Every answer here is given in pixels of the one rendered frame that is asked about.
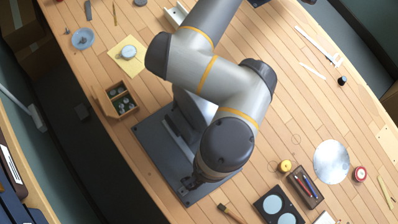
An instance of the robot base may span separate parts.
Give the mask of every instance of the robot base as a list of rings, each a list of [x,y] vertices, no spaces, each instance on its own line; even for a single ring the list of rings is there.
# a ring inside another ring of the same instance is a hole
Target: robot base
[[[188,208],[214,191],[221,184],[241,171],[241,169],[233,172],[220,182],[202,184],[199,188],[187,194],[185,194],[186,192],[183,192],[183,194],[179,192],[185,189],[180,180],[184,177],[191,176],[193,167],[192,163],[187,159],[186,155],[162,124],[166,114],[172,117],[172,106],[173,103],[169,103],[156,113],[133,126],[131,130],[175,194]],[[198,147],[199,141],[190,146],[193,155],[196,154]]]

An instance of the brush bristle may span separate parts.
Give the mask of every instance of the brush bristle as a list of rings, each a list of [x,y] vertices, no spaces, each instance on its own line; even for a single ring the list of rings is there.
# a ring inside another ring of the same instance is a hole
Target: brush bristle
[[[217,208],[220,209],[221,211],[225,212],[225,213],[228,213],[228,212],[229,212],[229,209],[228,209],[227,207],[225,207],[222,203],[220,203],[220,204],[217,206]]]

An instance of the yellow paper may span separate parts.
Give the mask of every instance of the yellow paper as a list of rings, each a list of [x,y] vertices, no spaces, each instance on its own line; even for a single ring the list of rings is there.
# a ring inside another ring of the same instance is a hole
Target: yellow paper
[[[133,45],[136,47],[136,56],[130,60],[125,60],[124,58],[116,59],[115,56],[121,54],[122,48],[126,45]],[[146,53],[147,49],[130,34],[108,51],[107,54],[130,76],[130,78],[134,78],[145,68],[144,60]]]

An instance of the yellow spool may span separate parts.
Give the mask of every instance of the yellow spool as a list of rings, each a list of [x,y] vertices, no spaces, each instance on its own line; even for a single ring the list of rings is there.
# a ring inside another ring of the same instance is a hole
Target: yellow spool
[[[286,159],[278,164],[278,170],[281,173],[289,172],[292,169],[292,162],[289,159]]]

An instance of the red pencil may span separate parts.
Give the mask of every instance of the red pencil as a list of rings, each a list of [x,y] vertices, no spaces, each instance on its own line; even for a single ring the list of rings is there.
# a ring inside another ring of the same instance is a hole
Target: red pencil
[[[307,188],[303,185],[303,183],[301,182],[301,180],[294,175],[294,178],[296,178],[297,182],[301,185],[301,187],[306,191],[306,193],[308,194],[308,196],[312,197],[312,194],[307,190]]]

